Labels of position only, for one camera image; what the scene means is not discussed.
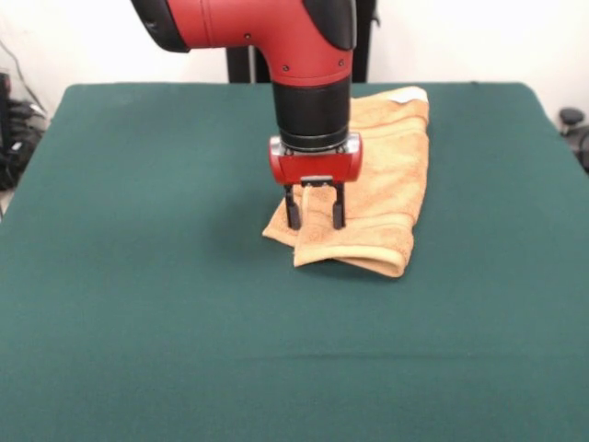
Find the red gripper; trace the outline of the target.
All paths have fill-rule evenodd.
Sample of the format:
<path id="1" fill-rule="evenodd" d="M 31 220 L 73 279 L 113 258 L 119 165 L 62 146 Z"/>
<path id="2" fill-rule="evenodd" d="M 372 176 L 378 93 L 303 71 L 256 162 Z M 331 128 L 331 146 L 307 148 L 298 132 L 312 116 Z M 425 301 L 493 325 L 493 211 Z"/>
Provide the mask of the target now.
<path id="1" fill-rule="evenodd" d="M 284 186 L 287 226 L 301 228 L 299 207 L 294 198 L 294 186 L 308 182 L 332 182 L 336 193 L 332 206 L 335 229 L 346 226 L 344 182 L 356 181 L 363 163 L 363 141 L 359 134 L 349 134 L 345 142 L 326 151 L 295 151 L 279 136 L 269 141 L 269 160 L 275 181 Z"/>

